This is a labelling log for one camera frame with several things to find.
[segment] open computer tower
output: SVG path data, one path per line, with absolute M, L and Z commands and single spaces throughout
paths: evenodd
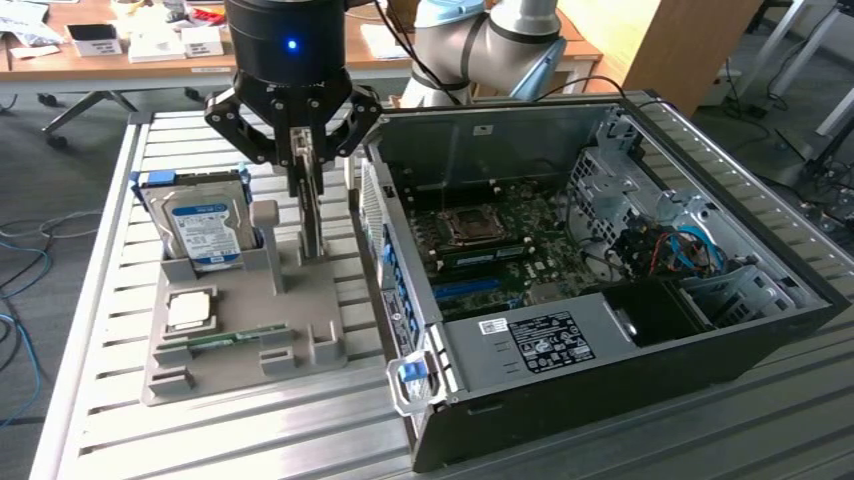
M 626 100 L 389 111 L 365 153 L 416 472 L 731 381 L 849 305 Z

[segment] wooden cabinet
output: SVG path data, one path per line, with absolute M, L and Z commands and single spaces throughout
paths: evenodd
M 654 89 L 694 113 L 762 0 L 560 0 L 602 51 L 594 74 L 628 90 Z M 612 91 L 592 81 L 587 91 Z

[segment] aluminum extrusion table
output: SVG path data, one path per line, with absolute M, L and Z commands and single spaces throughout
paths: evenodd
M 632 96 L 635 102 L 646 99 Z M 668 107 L 647 109 L 851 298 L 850 257 Z M 822 479 L 854 471 L 849 310 L 738 381 L 428 475 L 414 474 L 387 390 L 341 159 L 325 174 L 321 217 L 349 364 L 312 377 L 145 407 L 139 396 L 161 245 L 128 193 L 128 174 L 163 168 L 197 172 L 240 161 L 201 112 L 156 114 L 127 128 L 32 478 Z M 686 184 L 666 159 L 648 156 L 646 162 L 671 186 Z M 281 202 L 277 235 L 292 236 L 297 213 L 285 182 L 269 166 L 251 171 L 255 198 Z

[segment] office chair leg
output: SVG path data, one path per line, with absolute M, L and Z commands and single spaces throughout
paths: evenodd
M 136 107 L 133 106 L 133 104 L 131 103 L 131 101 L 124 98 L 124 95 L 121 95 L 120 92 L 115 92 L 115 91 L 109 91 L 105 92 L 107 96 L 109 97 L 109 99 L 116 102 L 121 108 L 124 108 L 128 112 L 133 113 L 137 112 L 139 110 L 136 110 Z
M 49 93 L 37 94 L 39 103 L 45 107 L 56 107 L 59 106 L 59 102 L 56 101 L 56 97 Z
M 184 96 L 191 99 L 193 102 L 201 102 L 204 99 L 201 98 L 201 94 L 199 90 L 195 88 L 184 87 Z
M 89 108 L 92 108 L 92 106 L 97 102 L 104 100 L 104 98 L 107 98 L 107 96 L 104 95 L 104 92 L 89 92 L 89 93 L 87 93 L 85 96 L 77 101 L 77 103 L 75 103 L 71 106 L 71 108 L 68 110 L 65 110 L 63 112 L 63 114 L 53 119 L 53 121 L 48 124 L 48 126 L 41 129 L 41 131 L 47 135 L 47 142 L 48 142 L 49 146 L 52 146 L 53 148 L 63 148 L 63 147 L 65 147 L 65 145 L 68 145 L 68 140 L 65 140 L 65 137 L 53 135 L 53 132 L 63 125 L 65 125 L 68 122 L 71 122 L 71 120 L 77 115 L 80 115 Z

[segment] motherboard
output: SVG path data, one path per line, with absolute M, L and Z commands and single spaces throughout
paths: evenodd
M 571 298 L 607 281 L 566 229 L 558 189 L 528 180 L 438 195 L 410 197 L 407 217 L 446 320 Z

